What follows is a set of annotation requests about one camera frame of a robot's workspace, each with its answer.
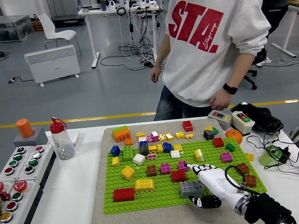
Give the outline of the person's left hand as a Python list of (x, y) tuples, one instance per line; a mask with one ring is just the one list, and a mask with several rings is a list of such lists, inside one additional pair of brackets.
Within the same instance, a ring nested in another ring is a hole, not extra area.
[(210, 98), (210, 105), (213, 110), (222, 111), (227, 108), (232, 100), (231, 94), (226, 92), (225, 90), (221, 89), (218, 90), (211, 98)]

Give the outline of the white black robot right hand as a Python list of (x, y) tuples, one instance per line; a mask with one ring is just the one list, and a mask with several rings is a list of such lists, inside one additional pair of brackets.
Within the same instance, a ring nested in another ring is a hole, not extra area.
[(227, 201), (235, 213), (245, 214), (250, 199), (250, 194), (244, 190), (245, 181), (242, 185), (237, 184), (223, 169), (212, 164), (203, 166), (185, 164), (184, 166), (193, 171), (212, 193), (201, 198), (188, 196), (195, 205), (203, 209), (218, 208), (222, 201)]

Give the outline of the person's right hand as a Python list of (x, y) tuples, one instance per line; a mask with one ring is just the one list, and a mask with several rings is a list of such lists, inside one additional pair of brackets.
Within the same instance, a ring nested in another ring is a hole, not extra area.
[(161, 72), (162, 72), (162, 68), (161, 67), (154, 66), (151, 69), (151, 73), (150, 73), (150, 79), (151, 79), (151, 81), (154, 82), (154, 83), (157, 83), (158, 80), (159, 80), (159, 75), (161, 74)]

